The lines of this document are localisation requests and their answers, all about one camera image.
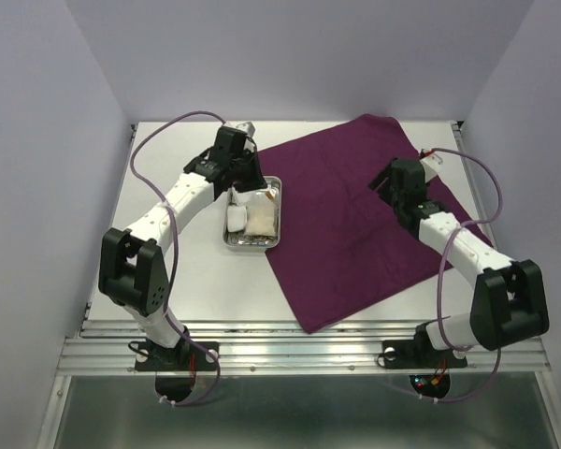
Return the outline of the white gauze pad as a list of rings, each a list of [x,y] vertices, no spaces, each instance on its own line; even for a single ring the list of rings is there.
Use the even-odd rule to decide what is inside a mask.
[[[245,206],[231,205],[226,210],[226,228],[229,233],[242,231],[248,222],[248,212]]]

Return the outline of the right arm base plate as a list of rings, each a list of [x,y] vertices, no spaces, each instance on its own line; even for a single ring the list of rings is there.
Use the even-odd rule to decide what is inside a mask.
[[[449,350],[436,350],[413,340],[384,341],[375,362],[385,369],[464,369],[468,366],[465,357],[457,358]]]

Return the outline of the stainless steel tray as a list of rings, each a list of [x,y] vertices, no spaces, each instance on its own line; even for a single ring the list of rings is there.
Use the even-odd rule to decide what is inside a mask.
[[[282,182],[265,176],[266,188],[240,193],[232,187],[226,194],[223,242],[241,253],[265,253],[281,239]]]

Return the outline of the bagged beige bandage roll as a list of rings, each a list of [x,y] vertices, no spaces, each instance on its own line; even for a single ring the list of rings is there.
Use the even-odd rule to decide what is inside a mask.
[[[248,236],[274,237],[276,235],[276,207],[267,196],[256,196],[246,205],[248,222],[245,234]]]

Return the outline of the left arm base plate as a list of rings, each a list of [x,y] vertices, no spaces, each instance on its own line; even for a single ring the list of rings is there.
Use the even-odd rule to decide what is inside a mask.
[[[181,340],[174,348],[161,347],[150,340],[132,340],[127,345],[135,355],[138,372],[214,372],[216,366],[190,343]]]

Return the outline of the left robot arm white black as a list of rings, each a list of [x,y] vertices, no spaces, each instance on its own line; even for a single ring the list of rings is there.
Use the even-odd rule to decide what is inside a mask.
[[[194,157],[167,194],[125,229],[110,228],[102,238],[98,290],[124,308],[146,339],[132,344],[139,370],[182,370],[197,357],[188,328],[168,302],[175,269],[165,254],[180,255],[179,235],[204,208],[230,188],[263,189],[252,123],[225,123],[212,146]]]

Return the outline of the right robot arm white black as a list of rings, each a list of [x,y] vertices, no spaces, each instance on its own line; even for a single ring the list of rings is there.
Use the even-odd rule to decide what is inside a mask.
[[[439,174],[438,151],[393,159],[368,185],[390,206],[398,223],[441,256],[441,268],[455,268],[473,289],[468,313],[422,323],[409,340],[387,340],[378,362],[387,369],[467,366],[466,352],[487,351],[545,334],[550,319],[539,266],[500,253],[428,196]]]

